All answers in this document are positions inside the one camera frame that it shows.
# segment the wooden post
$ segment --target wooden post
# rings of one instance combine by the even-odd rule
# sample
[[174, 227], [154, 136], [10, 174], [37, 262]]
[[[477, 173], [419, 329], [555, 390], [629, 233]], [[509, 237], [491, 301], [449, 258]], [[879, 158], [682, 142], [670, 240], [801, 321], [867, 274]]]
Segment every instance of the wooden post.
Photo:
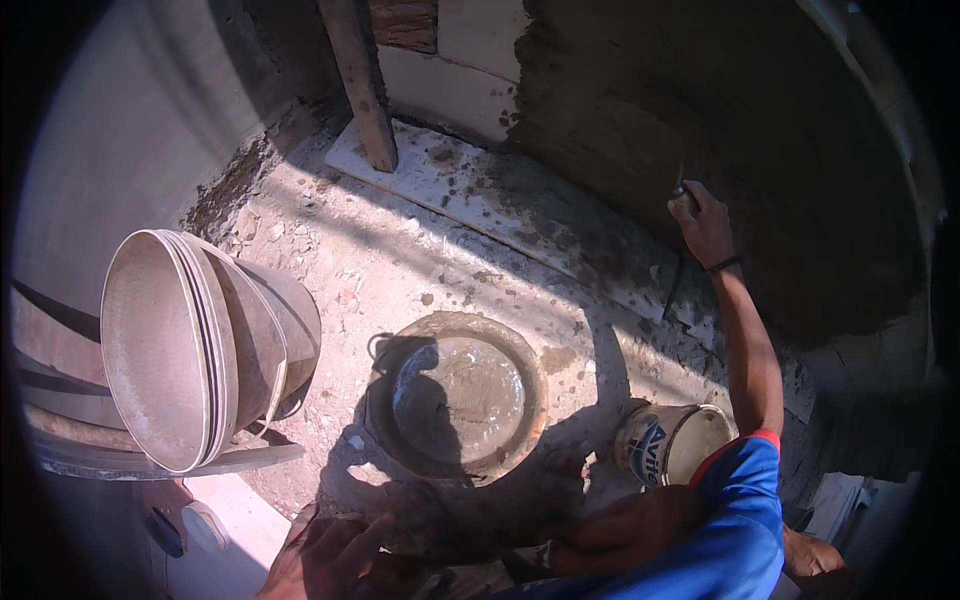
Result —
[[367, 0], [318, 0], [318, 3], [367, 156], [374, 169], [393, 173], [396, 169], [394, 128], [387, 113]]

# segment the stacked buckets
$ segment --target stacked buckets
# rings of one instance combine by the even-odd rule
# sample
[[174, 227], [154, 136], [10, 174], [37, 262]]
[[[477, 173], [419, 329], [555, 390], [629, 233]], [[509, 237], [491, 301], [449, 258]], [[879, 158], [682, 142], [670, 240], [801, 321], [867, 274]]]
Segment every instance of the stacked buckets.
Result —
[[176, 231], [128, 237], [101, 310], [107, 378], [144, 452], [183, 473], [303, 385], [320, 355], [320, 315], [296, 279]]

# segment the bucket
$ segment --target bucket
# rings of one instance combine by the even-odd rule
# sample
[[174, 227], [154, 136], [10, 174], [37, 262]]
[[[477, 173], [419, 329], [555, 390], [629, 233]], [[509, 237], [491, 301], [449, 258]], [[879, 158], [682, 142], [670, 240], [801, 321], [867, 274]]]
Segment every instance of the bucket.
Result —
[[711, 404], [637, 409], [616, 434], [620, 468], [655, 488], [687, 484], [706, 458], [733, 439], [727, 416]]
[[187, 472], [257, 418], [269, 424], [316, 368], [321, 325], [293, 277], [188, 233], [143, 229], [110, 263], [101, 339], [131, 435], [162, 467]]

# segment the paint can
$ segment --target paint can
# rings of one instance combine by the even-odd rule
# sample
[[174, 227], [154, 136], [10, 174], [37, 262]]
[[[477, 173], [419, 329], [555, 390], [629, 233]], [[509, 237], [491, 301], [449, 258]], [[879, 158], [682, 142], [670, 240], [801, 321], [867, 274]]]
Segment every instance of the paint can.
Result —
[[655, 488], [689, 483], [697, 467], [732, 439], [730, 422], [716, 406], [648, 404], [626, 418], [613, 453], [620, 468]]

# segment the hand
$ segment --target hand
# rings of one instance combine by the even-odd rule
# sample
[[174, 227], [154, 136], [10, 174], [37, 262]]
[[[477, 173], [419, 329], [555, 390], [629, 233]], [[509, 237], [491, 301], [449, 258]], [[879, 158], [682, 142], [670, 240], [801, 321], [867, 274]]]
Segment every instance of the hand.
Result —
[[686, 538], [707, 518], [688, 486], [628, 496], [557, 537], [551, 566], [561, 576], [624, 573]]
[[256, 598], [269, 600], [346, 600], [371, 592], [362, 579], [394, 527], [384, 515], [370, 527], [356, 520], [316, 518], [307, 505], [290, 526]]
[[713, 198], [699, 181], [685, 180], [684, 185], [700, 205], [700, 213], [693, 216], [687, 206], [675, 200], [666, 207], [680, 224], [686, 246], [704, 269], [709, 269], [734, 255], [727, 205]]
[[836, 548], [783, 525], [783, 570], [803, 597], [849, 598], [857, 571]]

